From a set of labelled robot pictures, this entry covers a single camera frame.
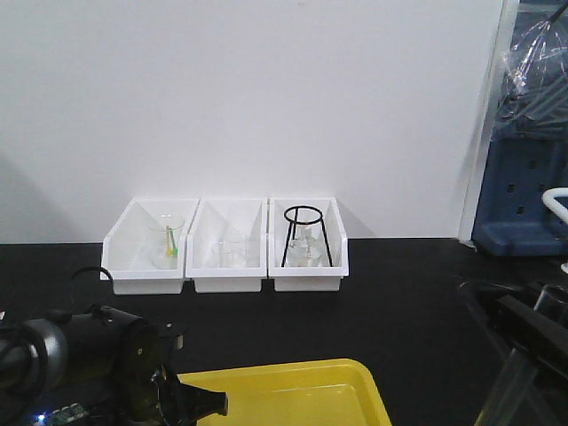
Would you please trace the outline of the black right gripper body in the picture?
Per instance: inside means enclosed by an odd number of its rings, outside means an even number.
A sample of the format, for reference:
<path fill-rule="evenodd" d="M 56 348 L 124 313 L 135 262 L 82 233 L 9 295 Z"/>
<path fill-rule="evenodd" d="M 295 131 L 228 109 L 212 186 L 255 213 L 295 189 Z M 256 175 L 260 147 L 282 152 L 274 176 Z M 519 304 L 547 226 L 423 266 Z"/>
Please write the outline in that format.
<path fill-rule="evenodd" d="M 534 309 L 545 283 L 524 285 L 467 280 L 459 295 L 501 354 L 519 349 L 541 371 L 546 389 L 567 389 L 567 302 L 551 313 Z"/>

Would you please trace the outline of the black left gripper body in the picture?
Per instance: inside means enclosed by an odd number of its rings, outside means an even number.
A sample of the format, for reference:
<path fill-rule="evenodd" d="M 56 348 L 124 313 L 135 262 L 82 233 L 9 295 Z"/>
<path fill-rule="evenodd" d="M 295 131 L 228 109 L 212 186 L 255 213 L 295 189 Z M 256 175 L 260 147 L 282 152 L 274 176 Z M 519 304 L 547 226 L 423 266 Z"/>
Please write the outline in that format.
<path fill-rule="evenodd" d="M 228 414 L 224 392 L 183 384 L 162 360 L 158 330 L 134 314 L 94 305 L 66 322 L 66 382 L 105 378 L 126 420 L 138 425 L 195 425 Z"/>

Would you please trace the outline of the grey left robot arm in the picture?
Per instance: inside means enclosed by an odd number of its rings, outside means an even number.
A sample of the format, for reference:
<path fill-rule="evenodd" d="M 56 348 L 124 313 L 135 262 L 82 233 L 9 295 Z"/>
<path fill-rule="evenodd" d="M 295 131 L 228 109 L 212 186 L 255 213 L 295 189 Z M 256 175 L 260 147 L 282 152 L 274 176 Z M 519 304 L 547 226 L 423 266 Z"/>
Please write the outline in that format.
<path fill-rule="evenodd" d="M 14 425 L 42 394 L 102 379 L 113 425 L 195 425 L 227 415 L 223 392 L 183 384 L 162 359 L 152 323 L 105 305 L 53 311 L 1 329 L 1 423 Z"/>

